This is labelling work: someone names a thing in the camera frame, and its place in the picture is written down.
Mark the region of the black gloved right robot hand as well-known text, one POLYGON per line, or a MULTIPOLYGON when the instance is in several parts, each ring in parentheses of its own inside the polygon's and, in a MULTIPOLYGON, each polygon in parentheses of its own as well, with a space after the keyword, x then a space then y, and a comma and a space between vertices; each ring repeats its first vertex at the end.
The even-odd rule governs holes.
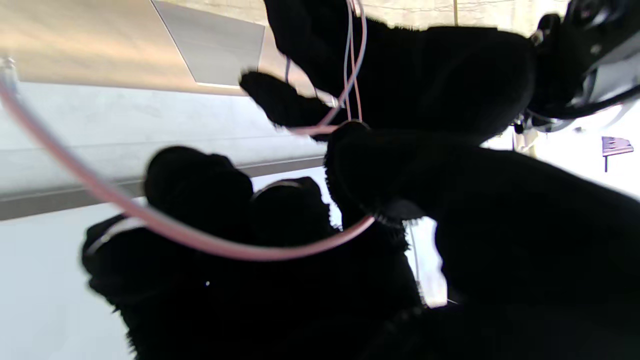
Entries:
POLYGON ((637 360, 639 202, 517 152, 349 121, 327 188, 360 235, 301 259, 203 253, 123 214, 89 287, 137 360, 637 360))

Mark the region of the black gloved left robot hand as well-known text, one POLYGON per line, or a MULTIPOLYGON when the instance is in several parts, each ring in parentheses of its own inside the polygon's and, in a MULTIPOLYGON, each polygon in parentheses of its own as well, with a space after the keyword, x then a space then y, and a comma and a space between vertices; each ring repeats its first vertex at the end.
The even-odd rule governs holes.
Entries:
MULTIPOLYGON (((345 89, 348 27, 354 51, 362 19, 344 0, 266 0, 277 50, 306 73, 319 91, 338 98, 345 89)), ((327 125, 330 107, 300 95, 284 80, 245 71, 240 88, 275 126, 318 142, 349 133, 406 130, 460 137, 480 145, 501 134, 530 103, 536 59, 532 41, 491 27, 389 27, 366 18, 365 54, 350 93, 327 125)))

